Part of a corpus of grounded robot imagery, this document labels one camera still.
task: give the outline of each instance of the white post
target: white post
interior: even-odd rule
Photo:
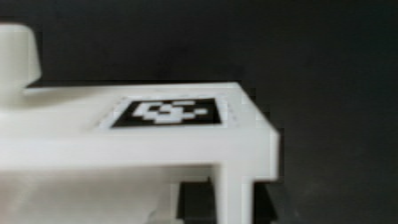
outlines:
[[[23,104],[23,89],[39,79],[39,58],[30,28],[0,23],[0,113]]]

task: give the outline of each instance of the white surface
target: white surface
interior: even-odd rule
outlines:
[[[76,206],[82,203],[80,200],[68,201],[66,195],[75,195],[73,190],[66,191],[59,202],[41,201],[46,200],[41,195],[52,190],[39,190],[41,181],[34,181],[34,185],[25,184],[30,183],[32,172],[101,169],[107,173],[107,169],[135,167],[131,175],[140,177],[139,173],[146,173],[147,169],[142,167],[181,166],[185,171],[187,166],[210,165],[217,185],[219,224],[249,224],[252,181],[277,179],[279,137],[238,84],[43,88],[21,91],[27,83],[39,77],[34,38],[23,26],[0,25],[0,47],[0,172],[18,172],[18,175],[5,175],[7,178],[16,177],[4,182],[5,189],[0,191],[0,198],[5,198],[0,201],[2,217],[11,217],[12,214],[7,221],[0,220],[2,223],[21,224],[27,223],[23,220],[37,224],[50,223],[52,214],[46,214],[46,209],[37,208],[39,216],[28,216],[27,212],[14,214],[14,205],[18,208],[30,208],[27,199],[37,199],[43,208],[53,208],[53,205],[69,202]],[[126,99],[192,99],[208,96],[217,98],[222,125],[206,128],[187,125],[108,129],[112,114],[126,106]],[[142,175],[135,181],[142,187],[142,193],[135,192],[142,194],[137,200],[146,210],[137,216],[131,215],[133,223],[139,224],[146,222],[142,217],[151,212],[153,200],[160,195],[153,183],[162,181],[162,174],[153,179]],[[57,192],[62,184],[52,183],[50,189]],[[110,183],[107,190],[126,185],[115,183],[117,181],[114,186]],[[89,188],[101,191],[101,185],[94,184]],[[123,201],[121,195],[126,194],[117,190],[112,194],[115,200],[119,197]],[[108,210],[108,201],[103,203],[103,210]],[[84,209],[76,211],[82,212],[80,219],[73,222],[64,219],[57,223],[91,223],[91,212],[85,213]]]

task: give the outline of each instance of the white plastic object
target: white plastic object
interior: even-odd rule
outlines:
[[[178,184],[211,178],[217,223],[249,224],[252,183],[277,179],[279,135],[240,85],[23,89],[37,78],[32,31],[2,24],[0,223],[181,223]],[[203,125],[192,119],[210,109],[185,107],[208,99],[220,122]],[[128,116],[153,125],[115,128],[133,102]]]

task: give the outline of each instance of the black wall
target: black wall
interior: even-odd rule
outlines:
[[[398,223],[398,2],[0,0],[37,86],[236,80],[284,133],[281,223]]]

